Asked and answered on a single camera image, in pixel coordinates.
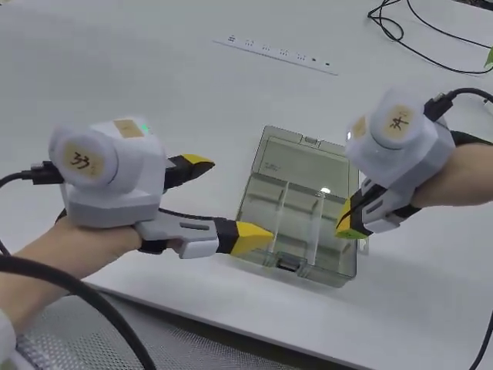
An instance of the power strip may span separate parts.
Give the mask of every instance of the power strip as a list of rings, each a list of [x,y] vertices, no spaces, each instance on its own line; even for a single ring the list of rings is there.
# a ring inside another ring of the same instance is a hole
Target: power strip
[[[271,47],[264,42],[253,41],[252,39],[238,39],[236,36],[228,36],[225,39],[217,39],[214,42],[231,46],[235,49],[244,50],[246,52],[252,52],[259,56],[266,56],[268,58],[280,60],[282,62],[288,62],[297,66],[302,66],[309,69],[315,69],[319,72],[328,73],[333,76],[337,76],[332,70],[332,66],[327,60],[323,60],[311,55],[305,55],[300,52],[295,52],[289,49],[278,49]]]

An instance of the white desk surface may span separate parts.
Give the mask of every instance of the white desk surface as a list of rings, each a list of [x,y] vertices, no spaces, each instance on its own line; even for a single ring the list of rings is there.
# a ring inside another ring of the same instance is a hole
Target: white desk surface
[[[0,8],[1,173],[44,160],[55,124],[142,113],[169,154],[216,161],[206,176],[169,192],[163,206],[235,217],[265,125],[343,143],[346,125],[390,86],[423,101],[463,86],[493,91],[491,76],[446,72],[389,42],[365,18],[378,2],[14,0]],[[493,42],[491,12],[449,0],[413,3],[435,25]],[[422,52],[481,69],[485,50],[417,24],[404,3],[387,13]],[[327,57],[340,75],[212,43],[229,34]],[[493,117],[478,99],[458,99],[448,118],[452,128],[493,139]],[[13,250],[62,208],[56,187],[9,185],[0,199],[0,235]],[[227,256],[180,261],[173,253],[131,253],[87,281],[360,367],[466,369],[493,308],[492,215],[492,205],[421,212],[372,237],[355,281],[340,290]],[[490,348],[482,368],[491,366]]]

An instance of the transparent storage box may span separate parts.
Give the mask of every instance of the transparent storage box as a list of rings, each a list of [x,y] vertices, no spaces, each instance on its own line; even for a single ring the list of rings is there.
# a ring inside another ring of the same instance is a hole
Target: transparent storage box
[[[266,126],[237,220],[271,231],[274,240],[240,258],[342,287],[356,276],[362,245],[336,238],[334,230],[358,187],[358,170],[343,146]]]

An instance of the human hand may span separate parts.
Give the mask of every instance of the human hand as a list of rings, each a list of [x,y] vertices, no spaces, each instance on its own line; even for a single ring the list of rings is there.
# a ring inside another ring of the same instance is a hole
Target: human hand
[[[88,229],[73,225],[67,217],[15,254],[58,268],[82,279],[112,263],[142,241],[131,227]],[[61,288],[13,274],[0,273],[0,309],[19,333],[28,320],[66,292]]]
[[[141,243],[132,227],[89,229],[77,227],[63,217],[15,256],[56,267],[82,279],[139,248]]]

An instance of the handwritten number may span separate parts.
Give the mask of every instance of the handwritten number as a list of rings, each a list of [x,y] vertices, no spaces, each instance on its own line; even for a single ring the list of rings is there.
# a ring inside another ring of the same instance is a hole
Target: handwritten number
[[[400,113],[400,116],[398,118],[393,118],[392,123],[390,124],[390,128],[392,129],[398,129],[399,131],[402,131],[401,125],[408,125],[408,121],[404,121],[403,118],[405,118],[407,114],[405,113]]]
[[[74,153],[74,159],[70,164],[77,168],[77,170],[84,170],[91,165],[87,156],[82,156],[80,153]]]

